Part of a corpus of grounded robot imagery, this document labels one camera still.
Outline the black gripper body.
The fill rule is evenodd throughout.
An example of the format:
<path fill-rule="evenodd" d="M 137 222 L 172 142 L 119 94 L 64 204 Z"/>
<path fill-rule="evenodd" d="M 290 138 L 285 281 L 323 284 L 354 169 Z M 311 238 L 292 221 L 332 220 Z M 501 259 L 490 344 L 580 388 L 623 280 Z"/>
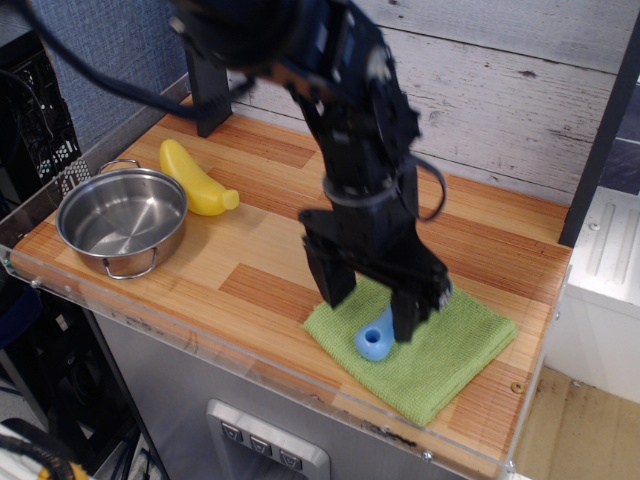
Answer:
<path fill-rule="evenodd" d="M 445 264 L 420 240 L 416 228 L 418 176 L 400 175 L 398 181 L 376 196 L 348 203 L 327 192 L 330 210 L 306 209 L 299 213 L 305 235 L 332 243 L 354 271 L 388 288 L 433 295 L 438 309 L 449 302 L 452 282 Z"/>

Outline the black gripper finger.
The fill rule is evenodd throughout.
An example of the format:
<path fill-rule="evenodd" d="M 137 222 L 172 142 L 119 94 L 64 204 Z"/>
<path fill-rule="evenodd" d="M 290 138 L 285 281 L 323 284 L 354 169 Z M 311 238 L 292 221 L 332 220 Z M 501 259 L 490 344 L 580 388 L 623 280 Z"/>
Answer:
<path fill-rule="evenodd" d="M 394 337 L 397 342 L 409 342 L 414 331 L 438 309 L 438 298 L 416 292 L 394 289 L 391 294 Z"/>
<path fill-rule="evenodd" d="M 306 234 L 303 243 L 309 269 L 323 300 L 336 308 L 356 286 L 354 271 L 332 243 L 312 234 Z"/>

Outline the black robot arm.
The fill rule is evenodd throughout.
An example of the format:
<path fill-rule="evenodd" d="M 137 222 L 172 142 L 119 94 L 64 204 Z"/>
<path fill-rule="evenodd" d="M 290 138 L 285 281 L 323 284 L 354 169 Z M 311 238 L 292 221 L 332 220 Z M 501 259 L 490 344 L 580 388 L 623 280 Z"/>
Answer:
<path fill-rule="evenodd" d="M 445 264 L 420 240 L 418 115 L 379 28 L 351 1 L 178 1 L 174 30 L 211 64 L 285 88 L 325 165 L 327 210 L 299 214 L 323 299 L 358 275 L 391 291 L 397 341 L 449 301 Z"/>

